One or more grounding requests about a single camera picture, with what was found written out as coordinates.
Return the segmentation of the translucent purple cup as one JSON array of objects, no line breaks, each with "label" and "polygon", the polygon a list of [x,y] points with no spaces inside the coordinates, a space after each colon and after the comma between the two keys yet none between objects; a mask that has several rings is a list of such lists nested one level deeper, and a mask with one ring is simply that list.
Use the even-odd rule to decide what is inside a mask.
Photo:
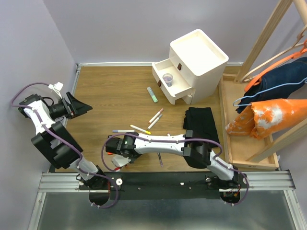
[{"label": "translucent purple cup", "polygon": [[170,73],[166,73],[163,75],[163,80],[165,81],[168,87],[171,87],[173,84],[173,75]]}]

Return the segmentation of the yellow tip marker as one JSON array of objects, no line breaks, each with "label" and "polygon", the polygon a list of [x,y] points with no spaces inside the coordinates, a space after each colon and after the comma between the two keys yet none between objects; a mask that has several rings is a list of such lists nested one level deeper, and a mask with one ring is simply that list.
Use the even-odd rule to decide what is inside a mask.
[{"label": "yellow tip marker", "polygon": [[147,135],[151,135],[151,132],[149,132],[148,130],[139,128],[139,127],[134,126],[134,125],[130,125],[130,127],[133,128],[133,129],[136,129],[137,131],[140,131],[140,132],[142,132],[142,133],[145,133],[145,134],[147,134]]}]

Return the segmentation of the white drawer cabinet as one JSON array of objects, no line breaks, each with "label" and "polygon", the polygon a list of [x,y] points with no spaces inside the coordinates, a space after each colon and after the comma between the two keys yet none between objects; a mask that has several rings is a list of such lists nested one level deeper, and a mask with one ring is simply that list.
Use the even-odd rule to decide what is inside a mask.
[{"label": "white drawer cabinet", "polygon": [[216,90],[229,60],[228,55],[201,29],[170,43],[169,58],[182,77],[194,89],[189,104],[211,96]]}]

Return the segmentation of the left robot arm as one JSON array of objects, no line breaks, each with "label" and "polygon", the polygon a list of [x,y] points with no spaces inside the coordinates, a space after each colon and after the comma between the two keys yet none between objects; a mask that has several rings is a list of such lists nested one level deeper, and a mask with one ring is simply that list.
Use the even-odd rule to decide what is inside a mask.
[{"label": "left robot arm", "polygon": [[32,94],[19,104],[18,110],[35,125],[32,144],[57,169],[72,169],[80,181],[90,189],[102,189],[107,183],[106,175],[82,154],[83,149],[57,118],[74,119],[92,110],[90,105],[75,99],[70,92],[67,99],[48,105],[45,99]]}]

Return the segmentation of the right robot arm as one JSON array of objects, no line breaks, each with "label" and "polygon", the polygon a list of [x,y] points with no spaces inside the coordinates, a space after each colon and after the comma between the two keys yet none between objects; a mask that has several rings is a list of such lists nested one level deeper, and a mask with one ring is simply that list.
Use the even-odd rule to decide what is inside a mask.
[{"label": "right robot arm", "polygon": [[230,188],[238,182],[238,173],[233,165],[219,156],[222,146],[210,139],[198,138],[192,130],[176,136],[152,136],[137,132],[119,133],[109,136],[103,148],[130,160],[143,154],[168,153],[183,157],[189,167],[209,169],[223,186]]}]

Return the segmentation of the white bottom drawer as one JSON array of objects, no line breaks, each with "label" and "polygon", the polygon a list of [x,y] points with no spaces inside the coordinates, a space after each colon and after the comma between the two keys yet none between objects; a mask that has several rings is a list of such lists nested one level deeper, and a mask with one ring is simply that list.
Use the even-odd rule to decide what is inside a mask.
[{"label": "white bottom drawer", "polygon": [[194,93],[194,89],[185,81],[176,82],[174,80],[171,87],[168,87],[164,81],[161,81],[160,89],[171,104],[175,104],[177,99]]}]

